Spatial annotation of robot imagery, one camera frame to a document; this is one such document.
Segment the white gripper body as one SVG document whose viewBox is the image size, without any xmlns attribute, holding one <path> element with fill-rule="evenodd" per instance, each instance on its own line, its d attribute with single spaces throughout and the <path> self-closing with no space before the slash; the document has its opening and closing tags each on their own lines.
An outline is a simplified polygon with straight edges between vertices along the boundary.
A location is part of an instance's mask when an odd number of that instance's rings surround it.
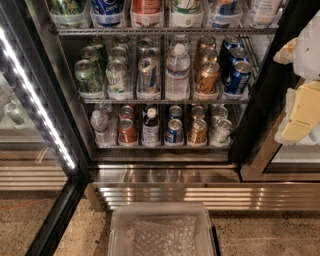
<svg viewBox="0 0 320 256">
<path fill-rule="evenodd" d="M 304 79 L 320 79 L 320 10 L 297 38 L 293 69 L 296 75 Z"/>
</svg>

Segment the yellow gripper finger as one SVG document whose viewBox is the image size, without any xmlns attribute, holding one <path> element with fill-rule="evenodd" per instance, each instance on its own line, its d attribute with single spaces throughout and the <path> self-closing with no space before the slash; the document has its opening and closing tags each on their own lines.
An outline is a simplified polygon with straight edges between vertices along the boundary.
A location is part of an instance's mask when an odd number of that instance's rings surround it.
<svg viewBox="0 0 320 256">
<path fill-rule="evenodd" d="M 320 82 L 312 81 L 287 91 L 286 123 L 281 137 L 299 142 L 320 123 Z"/>
<path fill-rule="evenodd" d="M 294 60 L 294 51 L 297 39 L 293 38 L 287 42 L 273 57 L 273 60 L 279 64 L 290 64 Z"/>
</svg>

